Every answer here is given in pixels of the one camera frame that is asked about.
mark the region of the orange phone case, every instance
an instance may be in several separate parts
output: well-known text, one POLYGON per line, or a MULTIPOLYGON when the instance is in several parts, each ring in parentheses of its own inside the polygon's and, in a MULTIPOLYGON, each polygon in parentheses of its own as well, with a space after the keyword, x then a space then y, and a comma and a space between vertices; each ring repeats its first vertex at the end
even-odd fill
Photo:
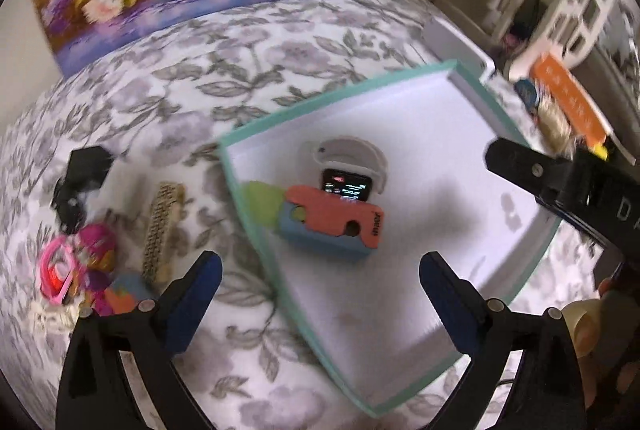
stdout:
POLYGON ((353 201, 309 186, 292 186, 285 193, 288 203, 305 208, 305 226, 325 235, 341 236, 348 222, 360 225, 360 240, 378 247, 385 214, 375 204, 353 201))

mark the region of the pink hair tie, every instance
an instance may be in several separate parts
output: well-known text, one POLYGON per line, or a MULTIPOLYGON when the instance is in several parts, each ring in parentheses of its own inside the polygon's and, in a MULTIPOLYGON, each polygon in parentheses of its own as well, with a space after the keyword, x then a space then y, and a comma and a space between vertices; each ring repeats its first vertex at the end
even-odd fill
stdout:
POLYGON ((73 248, 66 243, 66 235, 59 235, 49 242, 42 250, 40 256, 40 291, 44 297, 54 305, 62 305, 66 293, 69 291, 74 280, 74 271, 78 268, 78 261, 73 252, 73 248), (65 281, 60 291, 56 292, 49 277, 49 267, 56 251, 62 248, 65 253, 66 265, 69 269, 65 281))

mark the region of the orange book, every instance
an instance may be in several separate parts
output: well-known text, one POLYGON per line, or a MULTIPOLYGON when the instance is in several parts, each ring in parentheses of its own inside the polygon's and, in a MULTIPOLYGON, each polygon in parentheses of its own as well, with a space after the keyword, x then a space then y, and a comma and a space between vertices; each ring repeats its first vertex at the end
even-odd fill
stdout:
POLYGON ((551 54, 544 54, 531 67, 531 77, 544 85, 556 100, 575 132, 597 151, 607 139, 607 129, 584 95, 580 83, 551 54))

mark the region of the gray leaf pattern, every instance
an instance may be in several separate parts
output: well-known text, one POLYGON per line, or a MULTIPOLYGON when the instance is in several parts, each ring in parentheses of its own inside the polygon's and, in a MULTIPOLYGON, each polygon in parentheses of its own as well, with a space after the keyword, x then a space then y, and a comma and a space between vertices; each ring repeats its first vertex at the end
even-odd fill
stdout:
MULTIPOLYGON (((34 327, 33 302, 40 300, 34 269, 42 245, 56 234, 52 187, 71 150, 97 143, 141 168, 184 180, 190 199, 172 233, 176 267, 187 269, 202 249, 224 259, 222 286, 191 347, 176 358, 213 423, 236 430, 333 430, 358 420, 358 410, 344 402, 274 304, 232 206, 216 140, 321 93, 424 64, 420 34, 433 14, 439 11, 425 0, 283 0, 203 16, 108 54, 21 114, 0 137, 0 368, 41 428, 54 428, 68 330, 34 327)), ((508 82, 496 78, 488 89, 527 140, 544 149, 508 82)), ((113 221, 118 257, 135 269, 148 218, 113 221)), ((597 257, 588 241, 562 225, 512 307, 542 312, 593 294, 597 257)), ((133 373, 130 355, 123 359, 133 373)), ((460 360, 379 426, 367 421, 362 427, 409 428, 408 419, 414 427, 426 424, 466 363, 460 360)), ((145 404, 142 381, 129 378, 147 423, 162 428, 145 404)), ((502 397, 492 402, 500 405, 502 397)))

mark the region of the screw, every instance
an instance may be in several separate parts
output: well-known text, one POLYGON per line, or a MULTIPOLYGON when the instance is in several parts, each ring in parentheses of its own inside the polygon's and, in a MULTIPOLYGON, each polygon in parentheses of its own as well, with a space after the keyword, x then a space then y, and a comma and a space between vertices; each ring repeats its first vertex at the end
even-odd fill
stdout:
POLYGON ((562 313, 556 309, 555 307, 550 307, 547 310, 549 316, 551 316, 554 320, 562 320, 562 313))
POLYGON ((82 307, 79 312, 79 317, 88 318, 93 314, 94 310, 91 307, 82 307))
POLYGON ((138 309, 143 313, 148 313, 149 311, 153 311, 156 307, 156 302, 153 300, 143 300, 138 304, 138 309))
POLYGON ((539 164, 534 164, 533 168, 531 168, 531 173, 534 177, 540 178, 545 174, 545 169, 539 164))
POLYGON ((489 307, 489 310, 493 311, 494 313, 504 311, 504 304, 497 298, 491 298, 491 300, 489 300, 486 305, 487 307, 489 307))

